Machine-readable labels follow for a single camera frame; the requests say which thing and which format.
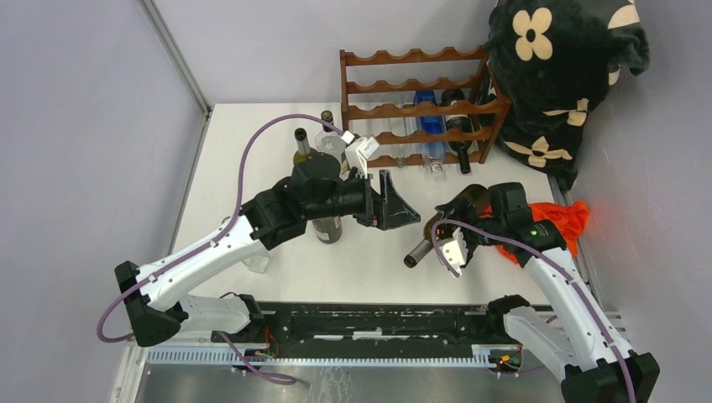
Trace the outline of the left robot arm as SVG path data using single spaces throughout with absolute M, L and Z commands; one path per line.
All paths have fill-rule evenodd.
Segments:
M 126 261 L 117 266 L 114 272 L 136 343 L 152 347 L 179 332 L 201 331 L 253 342 L 264 331 L 264 317 L 252 296 L 209 298 L 191 291 L 235 264 L 300 237 L 310 221 L 351 216 L 382 231 L 420 222 L 420 215 L 396 192 L 388 170 L 379 172 L 378 191 L 368 175 L 353 170 L 343 180 L 339 170 L 334 157 L 312 154 L 189 248 L 153 264 Z

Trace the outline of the small clear glass bottle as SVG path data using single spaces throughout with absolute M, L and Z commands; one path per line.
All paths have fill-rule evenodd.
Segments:
M 404 106 L 404 95 L 402 92 L 396 92 L 390 96 L 390 101 L 396 107 Z M 390 125 L 390 131 L 394 136 L 405 137 L 409 135 L 410 127 L 406 118 L 396 117 L 388 119 Z M 411 155 L 411 146 L 409 144 L 394 144 L 390 146 L 390 155 L 395 159 L 395 166 L 397 168 L 404 168 L 407 166 L 406 160 Z

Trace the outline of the green wine bottle white label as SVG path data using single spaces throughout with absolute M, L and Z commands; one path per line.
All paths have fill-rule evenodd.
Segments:
M 441 104 L 443 106 L 449 106 L 458 101 L 463 101 L 464 99 L 465 95 L 461 89 L 447 89 L 441 95 Z M 443 119 L 446 130 L 457 129 L 462 133 L 472 133 L 474 131 L 473 125 L 467 114 L 445 115 Z M 469 174 L 471 172 L 469 149 L 472 146 L 472 142 L 449 141 L 448 145 L 458 157 L 460 173 L 463 175 Z

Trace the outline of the green wine bottle front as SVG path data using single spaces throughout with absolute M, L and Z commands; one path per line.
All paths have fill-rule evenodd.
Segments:
M 340 217 L 328 217 L 312 220 L 317 238 L 325 244 L 336 243 L 343 236 Z

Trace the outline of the blue square bottle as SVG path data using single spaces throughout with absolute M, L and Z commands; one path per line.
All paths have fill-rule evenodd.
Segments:
M 413 104 L 430 102 L 437 105 L 437 99 L 433 90 L 416 91 L 413 97 Z M 439 136 L 443 134 L 442 117 L 436 115 L 416 117 L 416 128 L 423 130 L 426 134 Z M 443 175 L 443 161 L 446 155 L 446 145 L 443 141 L 426 142 L 421 145 L 421 156 L 423 164 L 432 176 Z

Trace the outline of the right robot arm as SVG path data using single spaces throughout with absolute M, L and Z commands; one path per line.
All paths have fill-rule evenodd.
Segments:
M 487 336 L 511 338 L 557 378 L 567 402 L 647 402 L 660 374 L 651 353 L 636 353 L 605 315 L 574 263 L 563 235 L 549 220 L 536 220 L 524 187 L 506 182 L 467 186 L 436 206 L 426 238 L 454 276 L 474 250 L 502 246 L 547 298 L 558 320 L 551 327 L 520 296 L 489 305 Z

